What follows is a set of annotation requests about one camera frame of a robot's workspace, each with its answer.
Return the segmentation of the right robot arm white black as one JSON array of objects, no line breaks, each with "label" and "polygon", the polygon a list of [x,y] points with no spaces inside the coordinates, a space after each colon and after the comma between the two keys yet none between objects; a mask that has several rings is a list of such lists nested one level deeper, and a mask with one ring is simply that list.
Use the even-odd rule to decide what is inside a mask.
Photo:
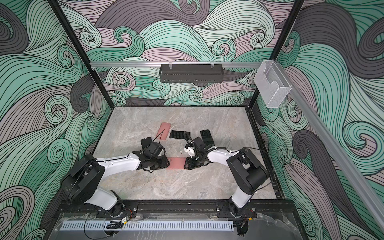
[{"label": "right robot arm white black", "polygon": [[184,169],[193,170],[213,163],[230,169],[237,188],[229,199],[229,208],[234,216],[241,215],[255,192],[269,178],[266,168],[251,148],[244,147],[232,151],[226,147],[206,145],[199,137],[192,139],[189,133],[184,133],[184,138],[187,142],[184,150],[189,155]]}]

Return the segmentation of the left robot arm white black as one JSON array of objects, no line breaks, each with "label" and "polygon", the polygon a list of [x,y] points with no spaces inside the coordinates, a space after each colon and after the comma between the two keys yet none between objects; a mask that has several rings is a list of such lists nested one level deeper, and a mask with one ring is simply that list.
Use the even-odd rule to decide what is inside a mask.
[{"label": "left robot arm white black", "polygon": [[123,200],[113,191],[100,187],[102,179],[122,172],[166,169],[170,162],[165,148],[151,138],[143,139],[142,149],[127,155],[111,158],[95,158],[85,155],[61,179],[61,189],[72,204],[90,204],[119,216],[125,209]]}]

